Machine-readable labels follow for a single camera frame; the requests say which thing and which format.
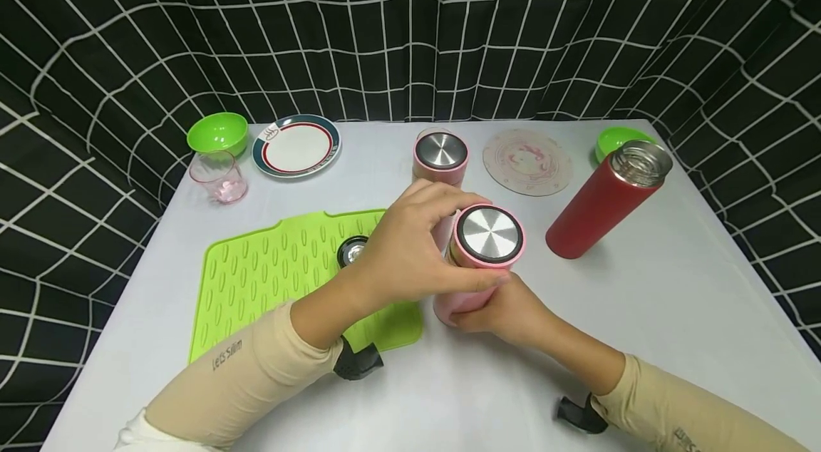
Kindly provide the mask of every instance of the thermos bottle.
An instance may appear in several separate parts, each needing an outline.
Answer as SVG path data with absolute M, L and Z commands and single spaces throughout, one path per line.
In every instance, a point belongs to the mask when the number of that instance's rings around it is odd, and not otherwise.
M 545 240 L 558 256 L 582 256 L 653 195 L 672 168 L 661 146 L 630 140 L 610 153 L 547 230 Z
M 457 267 L 509 269 L 524 251 L 524 230 L 511 213 L 494 205 L 476 204 L 465 208 L 455 220 L 445 257 Z M 484 307 L 495 290 L 437 295 L 433 312 L 452 326 L 450 315 Z
M 426 129 L 416 138 L 413 149 L 413 178 L 442 182 L 461 188 L 467 167 L 467 145 L 444 129 Z M 453 217 L 439 221 L 431 234 L 436 247 L 442 251 L 450 239 Z

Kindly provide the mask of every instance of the thermos lid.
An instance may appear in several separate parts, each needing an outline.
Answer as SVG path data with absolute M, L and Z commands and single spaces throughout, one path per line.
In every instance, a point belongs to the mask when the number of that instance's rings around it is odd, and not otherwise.
M 649 188 L 664 182 L 672 169 L 672 159 L 658 144 L 628 140 L 610 155 L 610 166 L 621 180 Z
M 431 169 L 453 169 L 467 160 L 467 146 L 450 133 L 431 133 L 416 143 L 416 157 Z
M 352 236 L 342 242 L 342 245 L 336 249 L 336 262 L 339 263 L 339 268 L 347 267 L 348 264 L 355 262 L 367 242 L 368 237 L 363 235 Z
M 492 205 L 476 205 L 459 216 L 457 240 L 466 252 L 486 263 L 504 263 L 522 250 L 522 228 L 513 215 Z

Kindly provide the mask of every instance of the black grid backdrop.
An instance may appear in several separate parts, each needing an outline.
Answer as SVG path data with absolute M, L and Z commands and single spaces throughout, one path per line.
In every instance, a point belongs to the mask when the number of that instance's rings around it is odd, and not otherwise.
M 0 448 L 42 442 L 184 175 L 185 129 L 225 110 L 648 118 L 821 355 L 821 0 L 0 0 L 0 15 Z

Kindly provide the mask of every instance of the beige arm sleeve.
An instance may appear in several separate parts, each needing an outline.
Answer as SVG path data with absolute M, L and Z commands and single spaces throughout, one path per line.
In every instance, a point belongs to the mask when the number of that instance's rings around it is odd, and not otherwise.
M 658 451 L 808 452 L 757 416 L 631 355 L 616 388 L 591 403 Z
M 341 339 L 319 350 L 299 338 L 291 305 L 265 313 L 207 351 L 151 401 L 146 421 L 183 440 L 228 447 L 283 400 L 334 370 Z

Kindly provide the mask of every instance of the green silicone mat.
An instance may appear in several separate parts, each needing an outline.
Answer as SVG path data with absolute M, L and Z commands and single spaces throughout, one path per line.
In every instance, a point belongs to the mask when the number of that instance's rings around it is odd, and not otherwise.
M 337 272 L 336 248 L 347 237 L 371 236 L 384 210 L 329 215 L 324 211 L 216 242 L 205 252 L 188 361 L 288 299 L 319 288 Z M 345 332 L 354 351 L 415 343 L 422 316 L 415 302 L 393 304 Z

